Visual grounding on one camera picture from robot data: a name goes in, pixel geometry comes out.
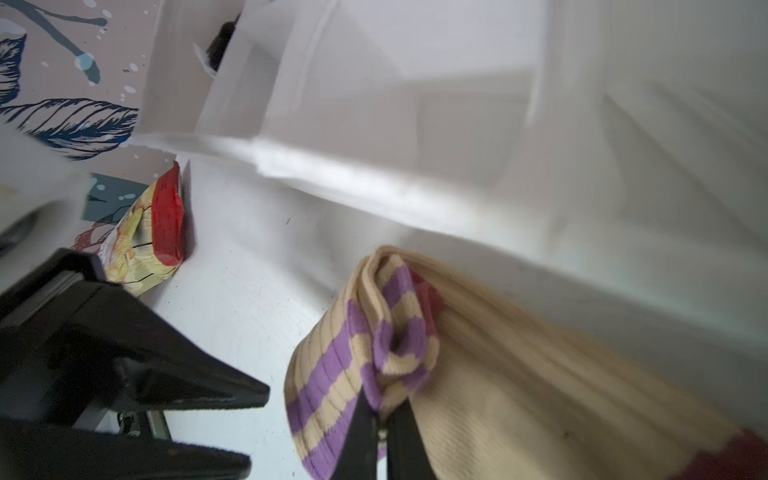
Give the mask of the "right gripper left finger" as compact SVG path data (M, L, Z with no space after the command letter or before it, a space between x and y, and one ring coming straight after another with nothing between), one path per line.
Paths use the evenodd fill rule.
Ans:
M361 393L331 480L376 480L378 416Z

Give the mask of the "beige maroon striped sock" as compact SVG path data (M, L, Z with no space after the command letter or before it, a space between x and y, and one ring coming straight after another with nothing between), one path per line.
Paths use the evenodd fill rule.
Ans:
M299 460L333 475L359 395L411 403L439 479L763 479L767 441L584 336L429 257L363 258L288 363Z

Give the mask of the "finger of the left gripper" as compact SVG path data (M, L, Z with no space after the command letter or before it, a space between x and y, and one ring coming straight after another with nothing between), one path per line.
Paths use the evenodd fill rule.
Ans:
M251 467L215 448L1 420L3 479L245 479Z
M115 411L261 408L265 383L218 360L122 288L77 285L91 297L66 335L92 374L98 408Z

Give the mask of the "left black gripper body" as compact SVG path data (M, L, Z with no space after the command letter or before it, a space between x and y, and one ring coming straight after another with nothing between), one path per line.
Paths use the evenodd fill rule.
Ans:
M1 295L1 416L77 420L95 397L92 374L66 330L105 280L92 253L58 249Z

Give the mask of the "black grey argyle sock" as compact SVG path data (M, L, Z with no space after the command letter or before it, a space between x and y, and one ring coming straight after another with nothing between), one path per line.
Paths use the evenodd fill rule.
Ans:
M208 65L214 72L217 72L220 67L238 20L239 17L236 17L235 20L225 22L206 50Z

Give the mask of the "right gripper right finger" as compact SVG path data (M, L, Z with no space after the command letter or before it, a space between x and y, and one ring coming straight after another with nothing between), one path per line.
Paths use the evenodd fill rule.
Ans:
M387 479L436 480L409 400L389 417L387 430Z

